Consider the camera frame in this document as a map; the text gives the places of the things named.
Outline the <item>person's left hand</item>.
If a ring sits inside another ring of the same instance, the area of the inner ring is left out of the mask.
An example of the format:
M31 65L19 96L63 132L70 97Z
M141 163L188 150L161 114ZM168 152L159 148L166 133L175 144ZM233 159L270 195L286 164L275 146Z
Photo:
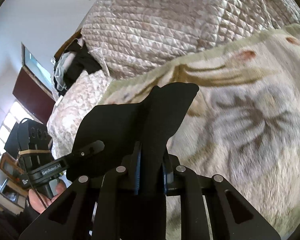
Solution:
M55 189L57 194L51 199L41 193L36 193L33 189L30 189L29 201L32 208L39 214L43 213L46 208L49 207L66 190L66 184L64 181L60 180Z

